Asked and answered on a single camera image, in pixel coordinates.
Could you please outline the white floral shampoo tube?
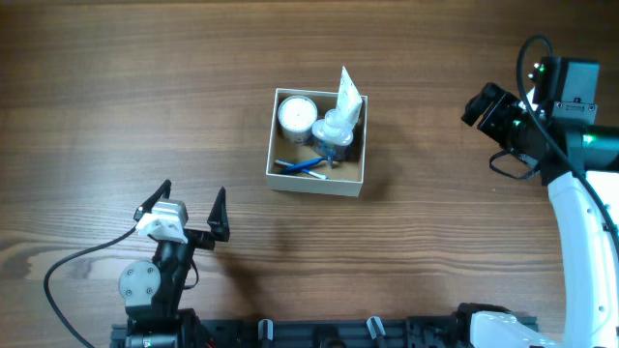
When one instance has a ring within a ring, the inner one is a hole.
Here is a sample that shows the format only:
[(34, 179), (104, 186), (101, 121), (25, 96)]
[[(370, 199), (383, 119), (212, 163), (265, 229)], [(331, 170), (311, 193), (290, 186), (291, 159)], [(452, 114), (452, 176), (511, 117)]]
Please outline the white floral shampoo tube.
[(363, 99), (352, 81), (346, 67), (342, 67), (336, 110), (351, 125), (360, 117)]

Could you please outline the white cardboard box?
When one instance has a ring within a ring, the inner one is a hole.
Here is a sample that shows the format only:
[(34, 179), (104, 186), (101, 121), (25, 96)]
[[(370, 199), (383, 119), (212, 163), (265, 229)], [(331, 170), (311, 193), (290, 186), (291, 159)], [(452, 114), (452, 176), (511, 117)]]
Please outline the white cardboard box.
[(368, 97), (362, 96), (360, 123), (355, 129), (351, 159), (343, 162), (335, 161), (333, 168), (330, 168), (328, 163), (323, 161), (312, 169), (314, 172), (328, 177), (328, 180), (324, 180), (306, 173), (281, 175), (282, 167), (276, 165), (276, 160), (297, 163), (318, 158), (311, 145), (295, 145), (282, 135), (278, 120), (278, 109), (285, 99), (293, 96), (304, 96), (311, 99), (317, 106), (319, 116), (322, 117), (329, 109), (336, 106), (338, 94), (299, 89), (276, 89), (265, 169), (268, 187), (275, 190), (357, 197), (365, 180)]

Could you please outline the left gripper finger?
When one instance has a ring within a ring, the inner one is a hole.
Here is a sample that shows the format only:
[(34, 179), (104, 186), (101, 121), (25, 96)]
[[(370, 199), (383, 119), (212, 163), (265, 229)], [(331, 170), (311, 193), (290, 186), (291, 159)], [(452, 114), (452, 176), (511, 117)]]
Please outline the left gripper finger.
[(230, 227), (226, 210), (226, 190), (221, 187), (211, 212), (207, 218), (210, 227), (210, 234), (215, 241), (228, 242), (230, 237)]
[(138, 206), (134, 212), (133, 219), (139, 222), (145, 214), (152, 212), (153, 207), (160, 199), (167, 199), (171, 193), (171, 185), (171, 181), (166, 179), (151, 196)]

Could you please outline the white cotton swab tub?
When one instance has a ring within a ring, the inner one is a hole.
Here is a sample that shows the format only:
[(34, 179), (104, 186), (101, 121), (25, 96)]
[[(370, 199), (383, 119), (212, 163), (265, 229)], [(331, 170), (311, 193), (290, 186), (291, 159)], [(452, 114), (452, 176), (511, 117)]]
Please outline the white cotton swab tub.
[(296, 145), (308, 144), (312, 138), (312, 126), (317, 121), (315, 103), (304, 96), (291, 96), (280, 103), (278, 120), (284, 139)]

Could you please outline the blue white toothbrush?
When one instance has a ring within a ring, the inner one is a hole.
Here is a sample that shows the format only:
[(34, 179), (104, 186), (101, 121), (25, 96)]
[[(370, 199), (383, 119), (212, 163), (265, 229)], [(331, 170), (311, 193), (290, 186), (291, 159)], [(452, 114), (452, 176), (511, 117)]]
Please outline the blue white toothbrush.
[(299, 163), (292, 163), (283, 159), (276, 159), (275, 164), (283, 167), (281, 174), (305, 173), (316, 179), (328, 180), (326, 175), (311, 170), (313, 166), (321, 161), (322, 159), (311, 159)]

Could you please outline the blue disposable razor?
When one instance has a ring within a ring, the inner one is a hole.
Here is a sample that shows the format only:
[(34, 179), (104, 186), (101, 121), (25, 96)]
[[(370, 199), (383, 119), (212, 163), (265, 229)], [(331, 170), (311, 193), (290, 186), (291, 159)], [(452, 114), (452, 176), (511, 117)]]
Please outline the blue disposable razor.
[(329, 150), (326, 152), (326, 156), (325, 157), (321, 157), (318, 159), (309, 159), (306, 161), (302, 161), (296, 164), (293, 164), (291, 166), (285, 167), (280, 174), (285, 175), (285, 174), (292, 174), (292, 173), (297, 173), (302, 171), (303, 169), (310, 169), (312, 167), (315, 167), (317, 164), (326, 161), (329, 165), (330, 168), (333, 167), (333, 162), (334, 162), (334, 155), (335, 155), (335, 151), (334, 150)]

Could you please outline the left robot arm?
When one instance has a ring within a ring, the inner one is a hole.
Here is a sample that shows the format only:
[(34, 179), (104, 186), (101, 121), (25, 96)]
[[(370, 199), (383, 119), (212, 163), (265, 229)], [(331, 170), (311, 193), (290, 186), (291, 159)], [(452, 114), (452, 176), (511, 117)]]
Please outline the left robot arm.
[(121, 273), (119, 293), (128, 315), (126, 326), (112, 329), (112, 347), (214, 347), (215, 339), (192, 308), (181, 309), (186, 280), (196, 269), (198, 249), (212, 250), (227, 242), (230, 228), (226, 191), (221, 188), (207, 218), (207, 231), (186, 226), (189, 215), (184, 202), (170, 198), (166, 180), (135, 211), (135, 233), (157, 243), (150, 260), (131, 263)]

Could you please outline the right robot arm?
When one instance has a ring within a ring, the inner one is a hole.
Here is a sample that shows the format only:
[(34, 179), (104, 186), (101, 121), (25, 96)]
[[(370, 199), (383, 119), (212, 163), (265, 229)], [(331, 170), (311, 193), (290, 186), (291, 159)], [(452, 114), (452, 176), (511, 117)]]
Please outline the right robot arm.
[(600, 65), (546, 56), (519, 98), (489, 82), (465, 106), (468, 126), (542, 178), (555, 213), (566, 286), (566, 347), (618, 344), (618, 130), (595, 123)]

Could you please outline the blue pump bottle clear cap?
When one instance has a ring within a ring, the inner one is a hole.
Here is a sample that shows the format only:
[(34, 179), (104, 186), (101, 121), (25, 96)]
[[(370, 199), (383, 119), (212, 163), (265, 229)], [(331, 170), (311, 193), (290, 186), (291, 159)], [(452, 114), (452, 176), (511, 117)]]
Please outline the blue pump bottle clear cap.
[(342, 114), (331, 109), (312, 125), (312, 149), (331, 161), (348, 161), (354, 139), (353, 125)]

